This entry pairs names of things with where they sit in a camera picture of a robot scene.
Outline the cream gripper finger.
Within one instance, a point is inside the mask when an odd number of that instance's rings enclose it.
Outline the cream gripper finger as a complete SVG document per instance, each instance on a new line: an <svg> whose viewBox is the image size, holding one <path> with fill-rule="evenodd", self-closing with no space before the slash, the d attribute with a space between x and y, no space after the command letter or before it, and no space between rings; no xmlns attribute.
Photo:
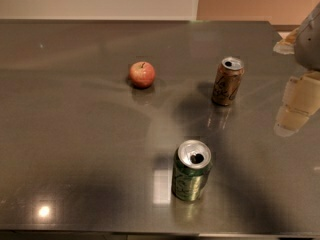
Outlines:
<svg viewBox="0 0 320 240"><path fill-rule="evenodd" d="M320 109L320 72L307 71L301 77L290 77L286 84L274 131L289 137L297 133Z"/></svg>
<svg viewBox="0 0 320 240"><path fill-rule="evenodd" d="M294 46L298 35L298 29L292 30L283 39L275 44L273 51L282 55L293 55L295 53Z"/></svg>

